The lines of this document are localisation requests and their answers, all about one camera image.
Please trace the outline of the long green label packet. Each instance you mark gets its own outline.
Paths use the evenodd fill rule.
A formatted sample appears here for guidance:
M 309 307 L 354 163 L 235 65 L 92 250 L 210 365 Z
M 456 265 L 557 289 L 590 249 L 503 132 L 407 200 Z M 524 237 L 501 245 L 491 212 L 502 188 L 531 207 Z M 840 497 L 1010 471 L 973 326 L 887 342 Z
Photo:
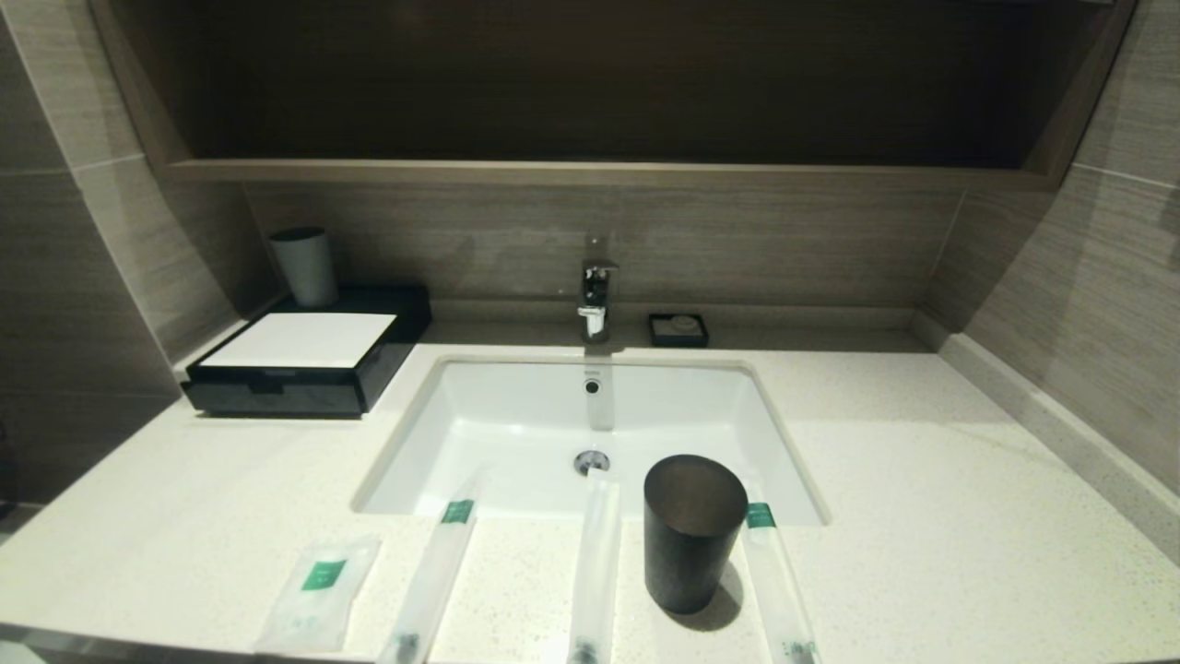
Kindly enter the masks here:
M 755 480 L 741 480 L 749 497 L 742 530 L 743 551 L 771 662 L 822 664 L 771 501 Z

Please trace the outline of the dark tumbler cup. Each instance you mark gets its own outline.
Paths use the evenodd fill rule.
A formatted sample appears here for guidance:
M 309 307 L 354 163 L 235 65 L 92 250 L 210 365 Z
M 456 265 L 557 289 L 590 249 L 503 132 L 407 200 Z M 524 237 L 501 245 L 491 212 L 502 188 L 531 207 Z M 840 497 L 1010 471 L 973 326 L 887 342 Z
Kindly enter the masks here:
M 747 509 L 741 480 L 712 458 L 666 456 L 645 472 L 644 583 L 658 609 L 694 614 L 712 604 Z

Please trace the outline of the wooden wall shelf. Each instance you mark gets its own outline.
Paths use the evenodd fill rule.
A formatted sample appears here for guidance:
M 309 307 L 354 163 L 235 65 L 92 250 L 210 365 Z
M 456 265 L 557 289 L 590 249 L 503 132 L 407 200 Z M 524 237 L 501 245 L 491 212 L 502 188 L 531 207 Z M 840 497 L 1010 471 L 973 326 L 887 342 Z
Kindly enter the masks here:
M 91 0 L 172 180 L 1058 186 L 1138 0 Z

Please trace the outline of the black soap dish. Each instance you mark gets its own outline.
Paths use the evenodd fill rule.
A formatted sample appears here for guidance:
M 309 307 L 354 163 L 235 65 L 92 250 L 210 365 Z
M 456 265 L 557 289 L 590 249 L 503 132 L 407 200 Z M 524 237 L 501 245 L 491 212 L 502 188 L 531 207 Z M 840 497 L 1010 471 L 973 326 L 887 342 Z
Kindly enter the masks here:
M 708 348 L 709 331 L 704 327 L 704 321 L 696 314 L 695 318 L 700 323 L 700 335 L 697 336 L 678 336 L 674 335 L 669 326 L 667 324 L 667 318 L 678 314 L 650 314 L 649 315 L 649 331 L 650 337 L 653 337 L 653 346 L 658 346 L 658 348 Z

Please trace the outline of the white sink basin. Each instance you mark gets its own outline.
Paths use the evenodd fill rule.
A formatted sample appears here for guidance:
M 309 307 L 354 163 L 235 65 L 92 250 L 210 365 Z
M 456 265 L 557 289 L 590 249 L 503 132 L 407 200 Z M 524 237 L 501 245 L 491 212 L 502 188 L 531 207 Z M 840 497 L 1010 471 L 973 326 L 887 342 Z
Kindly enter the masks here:
M 489 464 L 478 513 L 576 518 L 582 451 L 610 458 L 622 513 L 643 517 L 645 472 L 666 456 L 712 458 L 750 478 L 784 527 L 830 524 L 771 395 L 740 364 L 478 362 L 446 359 L 409 400 L 354 507 L 371 517 L 438 517 Z

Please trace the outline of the long plain frosted packet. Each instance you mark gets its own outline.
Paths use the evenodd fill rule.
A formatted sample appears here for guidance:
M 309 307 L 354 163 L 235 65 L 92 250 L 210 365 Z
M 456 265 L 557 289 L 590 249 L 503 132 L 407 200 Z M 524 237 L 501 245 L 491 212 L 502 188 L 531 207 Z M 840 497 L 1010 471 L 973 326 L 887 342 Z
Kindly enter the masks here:
M 566 664 L 610 664 L 622 541 L 622 489 L 607 471 L 586 471 L 589 497 L 573 576 Z

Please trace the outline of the long dental kit packet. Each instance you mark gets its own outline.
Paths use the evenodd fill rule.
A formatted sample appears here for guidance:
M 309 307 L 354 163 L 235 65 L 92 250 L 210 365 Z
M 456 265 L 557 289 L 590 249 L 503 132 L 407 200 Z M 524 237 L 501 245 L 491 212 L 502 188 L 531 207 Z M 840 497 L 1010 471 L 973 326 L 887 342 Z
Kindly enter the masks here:
M 426 664 L 430 658 L 476 532 L 478 501 L 489 472 L 489 464 L 477 467 L 440 513 L 375 664 Z

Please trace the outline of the grey cup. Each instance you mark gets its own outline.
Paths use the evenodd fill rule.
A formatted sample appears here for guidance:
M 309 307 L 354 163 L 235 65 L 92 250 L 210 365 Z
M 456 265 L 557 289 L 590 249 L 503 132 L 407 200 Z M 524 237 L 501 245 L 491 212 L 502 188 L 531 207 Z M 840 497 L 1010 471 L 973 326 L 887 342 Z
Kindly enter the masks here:
M 290 228 L 270 234 L 268 239 L 291 300 L 303 308 L 321 308 L 337 302 L 336 269 L 324 228 Z

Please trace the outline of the chrome faucet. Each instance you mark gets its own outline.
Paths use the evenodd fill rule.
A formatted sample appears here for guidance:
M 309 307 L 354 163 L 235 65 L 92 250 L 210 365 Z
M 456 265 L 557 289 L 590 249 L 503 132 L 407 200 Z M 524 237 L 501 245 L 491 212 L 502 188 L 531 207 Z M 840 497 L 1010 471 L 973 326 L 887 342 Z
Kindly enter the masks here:
M 582 340 L 589 346 L 607 343 L 610 311 L 610 280 L 620 264 L 608 257 L 608 239 L 601 234 L 586 234 L 581 264 L 577 314 L 583 320 Z

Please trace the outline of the square shower cap packet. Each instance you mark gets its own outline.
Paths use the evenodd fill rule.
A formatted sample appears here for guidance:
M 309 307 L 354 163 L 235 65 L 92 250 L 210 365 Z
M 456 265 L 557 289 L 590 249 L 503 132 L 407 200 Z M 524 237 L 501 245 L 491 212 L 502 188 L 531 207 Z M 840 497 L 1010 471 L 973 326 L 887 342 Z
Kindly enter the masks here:
M 332 653 L 343 647 L 350 609 L 358 600 L 381 538 L 317 539 L 301 551 L 254 652 L 274 655 Z

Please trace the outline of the black box white ribbed top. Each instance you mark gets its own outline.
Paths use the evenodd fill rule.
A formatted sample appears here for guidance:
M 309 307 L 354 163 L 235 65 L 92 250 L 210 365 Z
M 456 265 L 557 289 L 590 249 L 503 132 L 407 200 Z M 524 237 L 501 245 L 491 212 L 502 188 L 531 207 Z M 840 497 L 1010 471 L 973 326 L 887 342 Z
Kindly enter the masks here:
M 405 283 L 337 292 L 324 308 L 281 300 L 188 364 L 181 383 L 231 373 L 341 373 L 358 379 L 372 410 L 430 327 L 430 290 Z

